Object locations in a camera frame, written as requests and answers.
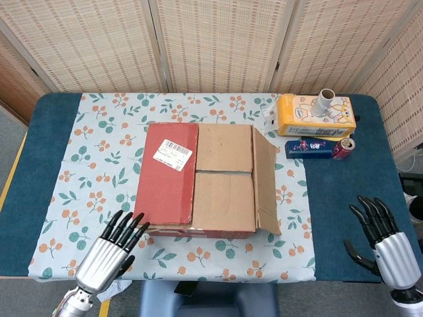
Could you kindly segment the woven bamboo folding screen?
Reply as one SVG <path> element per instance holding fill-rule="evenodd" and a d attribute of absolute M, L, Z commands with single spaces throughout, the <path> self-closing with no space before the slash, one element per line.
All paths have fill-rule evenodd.
<path fill-rule="evenodd" d="M 423 0 L 0 0 L 0 103 L 49 92 L 360 93 L 423 146 Z"/>

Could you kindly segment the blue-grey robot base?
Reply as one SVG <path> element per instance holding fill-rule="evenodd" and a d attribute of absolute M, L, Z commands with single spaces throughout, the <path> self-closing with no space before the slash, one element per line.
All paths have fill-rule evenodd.
<path fill-rule="evenodd" d="M 280 317 L 272 283 L 143 282 L 139 317 Z"/>

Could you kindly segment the yellow corgi tissue pack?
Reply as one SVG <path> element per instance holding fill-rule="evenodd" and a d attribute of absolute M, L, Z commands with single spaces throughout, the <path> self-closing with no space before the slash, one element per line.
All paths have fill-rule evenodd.
<path fill-rule="evenodd" d="M 342 139 L 349 137 L 356 129 L 352 103 L 346 96 L 334 97 L 325 114 L 314 116 L 311 109 L 317 96 L 283 94 L 263 111 L 266 133 L 275 132 L 281 136 L 320 137 Z"/>

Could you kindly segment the dark blue rectangular box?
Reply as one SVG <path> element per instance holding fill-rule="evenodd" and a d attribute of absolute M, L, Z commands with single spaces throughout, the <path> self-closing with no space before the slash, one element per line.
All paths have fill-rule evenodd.
<path fill-rule="evenodd" d="M 287 141 L 285 153 L 287 159 L 329 159 L 333 148 L 333 142 L 310 138 Z"/>

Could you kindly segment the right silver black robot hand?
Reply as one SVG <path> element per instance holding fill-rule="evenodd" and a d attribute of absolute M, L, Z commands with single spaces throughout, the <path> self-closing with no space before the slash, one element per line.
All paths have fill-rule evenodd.
<path fill-rule="evenodd" d="M 362 268 L 379 276 L 393 290 L 409 290 L 421 278 L 421 270 L 406 234 L 379 198 L 357 197 L 363 207 L 350 205 L 351 212 L 358 218 L 375 259 L 359 255 L 349 240 L 344 247 L 351 259 Z"/>

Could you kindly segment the red soda can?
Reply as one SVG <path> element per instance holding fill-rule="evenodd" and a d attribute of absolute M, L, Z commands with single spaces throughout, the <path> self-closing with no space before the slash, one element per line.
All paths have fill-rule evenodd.
<path fill-rule="evenodd" d="M 356 147 L 355 141 L 346 137 L 341 139 L 333 148 L 332 158 L 335 160 L 345 159 Z"/>

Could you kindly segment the floral orange-fruit tablecloth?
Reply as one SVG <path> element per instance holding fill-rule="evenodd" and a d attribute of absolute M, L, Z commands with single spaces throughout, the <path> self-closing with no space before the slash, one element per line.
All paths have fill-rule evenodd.
<path fill-rule="evenodd" d="M 46 218 L 29 264 L 31 278 L 71 279 L 115 212 L 132 212 L 148 127 L 155 122 L 251 124 L 276 147 L 280 235 L 245 240 L 144 235 L 126 279 L 295 283 L 315 278 L 305 167 L 286 139 L 266 131 L 278 94 L 84 94 L 68 135 Z"/>

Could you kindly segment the red and brown cardboard box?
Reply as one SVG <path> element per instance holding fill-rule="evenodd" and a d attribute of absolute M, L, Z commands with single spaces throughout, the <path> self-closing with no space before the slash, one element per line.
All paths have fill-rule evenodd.
<path fill-rule="evenodd" d="M 279 234 L 275 163 L 275 146 L 251 125 L 154 123 L 134 213 L 157 236 Z"/>

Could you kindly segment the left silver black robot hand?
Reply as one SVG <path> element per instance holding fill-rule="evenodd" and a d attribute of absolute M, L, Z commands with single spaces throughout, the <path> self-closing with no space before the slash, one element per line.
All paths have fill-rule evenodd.
<path fill-rule="evenodd" d="M 150 225 L 146 222 L 138 226 L 143 217 L 143 213 L 125 215 L 122 210 L 113 215 L 76 271 L 80 290 L 99 294 L 128 270 L 135 260 L 131 252 Z"/>

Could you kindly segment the grey cardboard tube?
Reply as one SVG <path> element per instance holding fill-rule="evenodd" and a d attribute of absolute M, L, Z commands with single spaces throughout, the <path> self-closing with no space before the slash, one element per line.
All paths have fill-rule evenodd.
<path fill-rule="evenodd" d="M 334 97 L 335 93 L 333 90 L 329 88 L 322 89 L 311 107 L 312 115 L 318 118 L 326 116 Z"/>

